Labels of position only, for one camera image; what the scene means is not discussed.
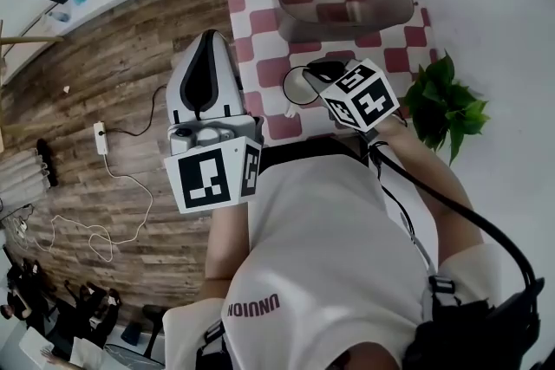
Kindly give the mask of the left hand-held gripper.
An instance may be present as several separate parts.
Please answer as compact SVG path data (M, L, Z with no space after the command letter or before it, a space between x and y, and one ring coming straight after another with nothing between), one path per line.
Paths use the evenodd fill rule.
M176 125L168 129L170 156L164 163L180 213L251 200L263 120L243 114L238 68L220 32L209 29L187 47L167 83L166 103ZM203 121L185 123L193 119Z

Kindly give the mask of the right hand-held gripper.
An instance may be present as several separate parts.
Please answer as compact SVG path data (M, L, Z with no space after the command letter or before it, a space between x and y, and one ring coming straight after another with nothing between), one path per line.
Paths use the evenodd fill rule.
M367 133L399 107L384 72L369 58L347 70L353 59L310 62L303 78L344 127Z

